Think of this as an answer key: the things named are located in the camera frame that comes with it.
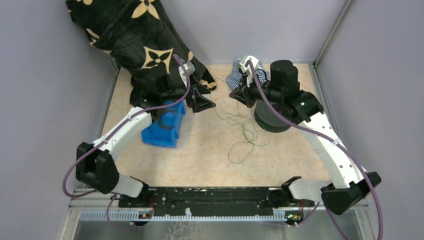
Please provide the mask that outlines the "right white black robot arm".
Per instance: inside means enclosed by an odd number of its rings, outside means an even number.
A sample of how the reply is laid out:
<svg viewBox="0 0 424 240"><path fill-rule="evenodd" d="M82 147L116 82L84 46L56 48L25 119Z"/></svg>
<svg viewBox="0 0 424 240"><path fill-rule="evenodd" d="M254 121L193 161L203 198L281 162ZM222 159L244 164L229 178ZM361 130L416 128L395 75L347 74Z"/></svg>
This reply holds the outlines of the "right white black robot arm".
<svg viewBox="0 0 424 240"><path fill-rule="evenodd" d="M274 61L265 82L259 80L259 69L257 58L241 58L237 70L242 78L229 96L248 108L261 101L272 116L300 130L331 177L329 181L291 178L282 186L283 203L295 206L300 200L321 202L333 214L342 215L381 183L380 175L352 160L317 97L301 89L299 71L290 60Z"/></svg>

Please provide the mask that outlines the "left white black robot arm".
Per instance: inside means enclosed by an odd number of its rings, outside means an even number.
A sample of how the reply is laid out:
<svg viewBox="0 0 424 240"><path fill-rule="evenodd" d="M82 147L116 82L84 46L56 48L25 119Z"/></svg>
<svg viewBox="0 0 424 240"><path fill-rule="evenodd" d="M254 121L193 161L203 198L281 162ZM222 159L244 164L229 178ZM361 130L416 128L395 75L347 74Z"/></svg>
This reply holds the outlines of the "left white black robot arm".
<svg viewBox="0 0 424 240"><path fill-rule="evenodd" d="M130 197L132 203L144 207L149 203L148 185L134 177L119 173L116 161L127 145L140 136L144 144L174 148L186 115L186 108L193 112L215 107L205 94L211 92L205 81L185 86L182 96L163 105L143 108L133 106L128 113L106 134L92 143L82 142L77 147L75 177L102 194Z"/></svg>

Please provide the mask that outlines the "black cable spool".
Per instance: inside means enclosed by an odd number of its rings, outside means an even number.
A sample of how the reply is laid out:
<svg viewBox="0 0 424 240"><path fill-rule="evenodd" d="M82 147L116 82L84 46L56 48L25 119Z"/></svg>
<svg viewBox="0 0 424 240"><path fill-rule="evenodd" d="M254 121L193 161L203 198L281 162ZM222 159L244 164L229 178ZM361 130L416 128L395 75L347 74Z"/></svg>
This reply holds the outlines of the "black cable spool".
<svg viewBox="0 0 424 240"><path fill-rule="evenodd" d="M286 104L277 104L274 102L270 102L270 104L281 116L291 122L293 121L295 112L291 107ZM256 123L267 132L282 133L291 127L288 123L277 117L262 100L256 102L253 114Z"/></svg>

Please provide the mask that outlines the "blue plastic bin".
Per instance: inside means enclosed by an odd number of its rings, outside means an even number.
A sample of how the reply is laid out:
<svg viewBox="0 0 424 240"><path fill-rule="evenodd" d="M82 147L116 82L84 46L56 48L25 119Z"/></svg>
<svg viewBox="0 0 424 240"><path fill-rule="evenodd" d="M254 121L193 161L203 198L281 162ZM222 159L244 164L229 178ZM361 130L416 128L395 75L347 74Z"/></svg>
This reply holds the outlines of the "blue plastic bin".
<svg viewBox="0 0 424 240"><path fill-rule="evenodd" d="M186 115L184 101L157 110L154 122L141 132L141 140L146 145L176 148L180 130Z"/></svg>

